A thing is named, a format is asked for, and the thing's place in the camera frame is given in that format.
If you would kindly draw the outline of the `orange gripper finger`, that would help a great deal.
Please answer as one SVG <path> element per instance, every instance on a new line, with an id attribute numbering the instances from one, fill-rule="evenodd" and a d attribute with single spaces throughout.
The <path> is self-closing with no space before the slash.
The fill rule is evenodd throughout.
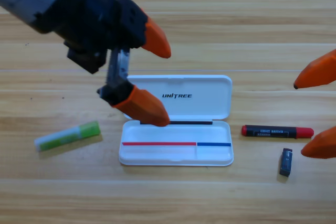
<path id="1" fill-rule="evenodd" d="M 335 158 L 335 137 L 335 127 L 325 130 L 307 143 L 301 150 L 301 154 L 310 158 Z"/>
<path id="2" fill-rule="evenodd" d="M 317 87 L 335 81 L 335 49 L 310 62 L 298 75 L 295 89 Z"/>
<path id="3" fill-rule="evenodd" d="M 164 31 L 132 0 L 120 4 L 121 40 L 130 48 L 143 48 L 161 58 L 171 57 L 171 47 Z"/>
<path id="4" fill-rule="evenodd" d="M 97 93 L 111 107 L 134 120 L 160 127 L 170 123 L 163 103 L 147 90 L 139 89 L 129 81 L 122 82 L 114 88 L 106 84 L 98 89 Z"/>

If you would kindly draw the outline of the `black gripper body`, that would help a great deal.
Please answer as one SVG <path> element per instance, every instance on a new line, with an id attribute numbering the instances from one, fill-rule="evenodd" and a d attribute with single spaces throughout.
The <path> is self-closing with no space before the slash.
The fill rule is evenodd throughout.
<path id="1" fill-rule="evenodd" d="M 117 47 L 116 0 L 54 0 L 46 11 L 36 11 L 33 28 L 56 33 L 68 47 L 67 57 L 91 74 L 106 63 L 107 51 Z"/>

